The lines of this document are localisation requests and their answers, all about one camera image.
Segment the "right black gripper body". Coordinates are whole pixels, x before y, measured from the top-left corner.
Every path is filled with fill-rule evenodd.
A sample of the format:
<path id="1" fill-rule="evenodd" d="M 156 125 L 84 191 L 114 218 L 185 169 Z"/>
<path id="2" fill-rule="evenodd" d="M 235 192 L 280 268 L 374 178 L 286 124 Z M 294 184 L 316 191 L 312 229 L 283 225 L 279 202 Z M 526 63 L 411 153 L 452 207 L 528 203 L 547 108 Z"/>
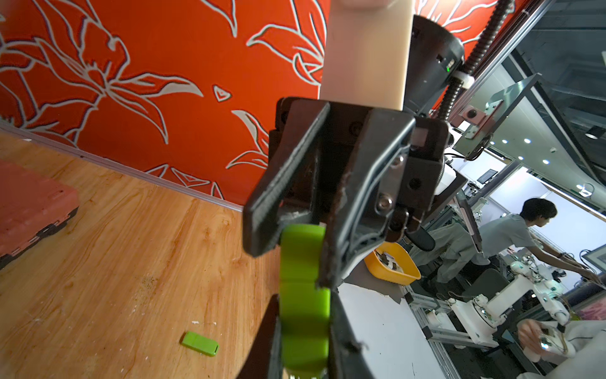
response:
<path id="1" fill-rule="evenodd" d="M 415 231 L 448 140 L 445 122 L 404 111 L 280 99 L 269 135 L 270 244 L 291 224 L 326 224 L 331 246 Z"/>

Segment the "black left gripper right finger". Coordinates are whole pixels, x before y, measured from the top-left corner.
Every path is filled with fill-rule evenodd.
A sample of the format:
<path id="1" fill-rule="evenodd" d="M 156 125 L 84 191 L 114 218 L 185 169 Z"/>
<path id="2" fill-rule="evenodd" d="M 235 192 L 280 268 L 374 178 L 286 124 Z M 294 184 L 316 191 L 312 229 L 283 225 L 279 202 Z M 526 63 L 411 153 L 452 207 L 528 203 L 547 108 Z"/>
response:
<path id="1" fill-rule="evenodd" d="M 354 335 L 339 294 L 331 292 L 329 355 L 326 378 L 371 379 L 363 357 L 363 345 Z"/>

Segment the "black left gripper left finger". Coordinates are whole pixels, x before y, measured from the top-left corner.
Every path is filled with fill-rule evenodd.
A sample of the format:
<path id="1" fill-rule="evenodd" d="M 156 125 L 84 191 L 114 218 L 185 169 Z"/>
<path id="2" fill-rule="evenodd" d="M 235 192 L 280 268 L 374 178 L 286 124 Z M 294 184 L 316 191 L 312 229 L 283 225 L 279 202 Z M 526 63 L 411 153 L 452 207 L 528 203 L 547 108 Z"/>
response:
<path id="1" fill-rule="evenodd" d="M 237 379 L 279 379 L 283 375 L 279 295 L 274 294 Z"/>

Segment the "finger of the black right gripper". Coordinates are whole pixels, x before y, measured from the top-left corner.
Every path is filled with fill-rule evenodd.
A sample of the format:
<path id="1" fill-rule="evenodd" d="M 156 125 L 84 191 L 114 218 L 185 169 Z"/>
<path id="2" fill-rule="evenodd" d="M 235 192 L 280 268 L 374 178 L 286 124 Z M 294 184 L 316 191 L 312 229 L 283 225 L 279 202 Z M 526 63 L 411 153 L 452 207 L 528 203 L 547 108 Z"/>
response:
<path id="1" fill-rule="evenodd" d="M 278 111 L 268 167 L 242 211 L 243 249 L 250 256 L 275 249 L 286 226 L 317 217 L 320 140 L 330 110 L 327 101 L 294 100 Z"/>
<path id="2" fill-rule="evenodd" d="M 319 287 L 336 288 L 356 259 L 385 240 L 414 128 L 413 115 L 384 109 L 369 112 L 328 217 Z"/>

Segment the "green usb drive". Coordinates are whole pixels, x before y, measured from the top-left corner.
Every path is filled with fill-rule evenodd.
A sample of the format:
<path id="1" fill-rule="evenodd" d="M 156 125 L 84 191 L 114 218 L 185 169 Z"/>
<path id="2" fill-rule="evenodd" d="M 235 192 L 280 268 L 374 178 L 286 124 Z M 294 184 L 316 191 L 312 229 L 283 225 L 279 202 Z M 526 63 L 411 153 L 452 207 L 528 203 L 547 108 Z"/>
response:
<path id="1" fill-rule="evenodd" d="M 194 332 L 185 332 L 180 344 L 192 351 L 214 357 L 219 351 L 219 344 L 212 339 Z"/>
<path id="2" fill-rule="evenodd" d="M 282 364 L 292 378 L 321 378 L 328 368 L 331 292 L 317 287 L 325 228 L 295 224 L 280 241 Z"/>

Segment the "red plastic tool case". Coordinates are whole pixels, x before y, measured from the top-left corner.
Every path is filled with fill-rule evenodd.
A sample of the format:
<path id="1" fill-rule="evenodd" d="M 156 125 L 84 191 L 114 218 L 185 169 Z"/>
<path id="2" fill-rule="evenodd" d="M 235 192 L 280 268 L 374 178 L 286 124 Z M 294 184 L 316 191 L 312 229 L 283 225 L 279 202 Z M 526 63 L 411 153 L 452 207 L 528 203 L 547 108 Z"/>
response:
<path id="1" fill-rule="evenodd" d="M 1 267 L 61 231 L 77 215 L 79 207 L 76 189 L 3 160 Z"/>

